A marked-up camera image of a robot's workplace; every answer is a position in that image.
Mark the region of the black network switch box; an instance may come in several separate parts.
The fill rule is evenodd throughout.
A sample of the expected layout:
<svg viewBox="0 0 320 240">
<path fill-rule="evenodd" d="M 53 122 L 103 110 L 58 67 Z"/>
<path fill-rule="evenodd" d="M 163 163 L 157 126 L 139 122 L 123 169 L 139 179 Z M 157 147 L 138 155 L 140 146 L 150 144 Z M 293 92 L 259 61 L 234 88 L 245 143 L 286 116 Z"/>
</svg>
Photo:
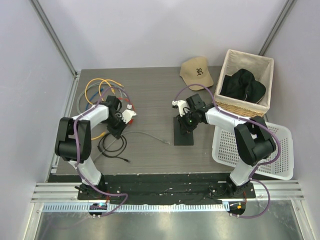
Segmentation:
<svg viewBox="0 0 320 240">
<path fill-rule="evenodd" d="M 193 133 L 182 132 L 180 123 L 176 117 L 173 118 L 173 145 L 174 146 L 193 146 Z"/>
</svg>

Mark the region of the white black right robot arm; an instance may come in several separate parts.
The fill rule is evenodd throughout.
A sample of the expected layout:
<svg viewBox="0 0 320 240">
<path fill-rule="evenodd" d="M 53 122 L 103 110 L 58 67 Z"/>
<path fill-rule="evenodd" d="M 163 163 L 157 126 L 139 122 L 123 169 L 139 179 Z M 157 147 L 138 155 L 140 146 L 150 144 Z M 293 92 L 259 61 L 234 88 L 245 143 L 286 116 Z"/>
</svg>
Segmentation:
<svg viewBox="0 0 320 240">
<path fill-rule="evenodd" d="M 240 160 L 226 178 L 226 193 L 233 198 L 244 191 L 258 163 L 276 151 L 272 132 L 260 116 L 243 118 L 215 104 L 206 104 L 198 94 L 172 101 L 180 135 L 191 134 L 198 124 L 213 125 L 234 134 Z"/>
</svg>

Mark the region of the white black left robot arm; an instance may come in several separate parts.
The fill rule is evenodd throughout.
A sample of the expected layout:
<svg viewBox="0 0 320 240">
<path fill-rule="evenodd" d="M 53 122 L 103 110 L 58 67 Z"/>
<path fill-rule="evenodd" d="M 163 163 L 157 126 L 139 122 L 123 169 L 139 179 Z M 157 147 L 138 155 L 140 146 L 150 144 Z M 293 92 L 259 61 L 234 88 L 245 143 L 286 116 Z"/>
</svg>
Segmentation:
<svg viewBox="0 0 320 240">
<path fill-rule="evenodd" d="M 107 131 L 119 139 L 130 121 L 137 115 L 132 105 L 120 112 L 122 102 L 109 95 L 106 101 L 101 99 L 88 110 L 59 120 L 55 154 L 68 162 L 78 173 L 82 184 L 80 190 L 100 200 L 104 196 L 120 197 L 124 193 L 108 193 L 103 174 L 97 169 L 91 157 L 92 134 L 97 125 L 106 124 Z"/>
</svg>

